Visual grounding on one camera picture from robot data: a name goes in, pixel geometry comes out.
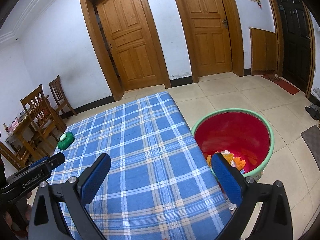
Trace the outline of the person left hand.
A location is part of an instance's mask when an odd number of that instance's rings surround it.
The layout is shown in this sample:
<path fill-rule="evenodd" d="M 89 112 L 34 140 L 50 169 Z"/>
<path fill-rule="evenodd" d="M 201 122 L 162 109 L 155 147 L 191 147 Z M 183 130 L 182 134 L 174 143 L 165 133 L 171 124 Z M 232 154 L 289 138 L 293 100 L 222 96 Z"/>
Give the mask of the person left hand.
<path fill-rule="evenodd" d="M 28 199 L 31 196 L 32 192 L 29 192 L 14 205 L 1 207 L 1 215 L 17 239 L 29 239 L 32 206 L 28 204 Z"/>

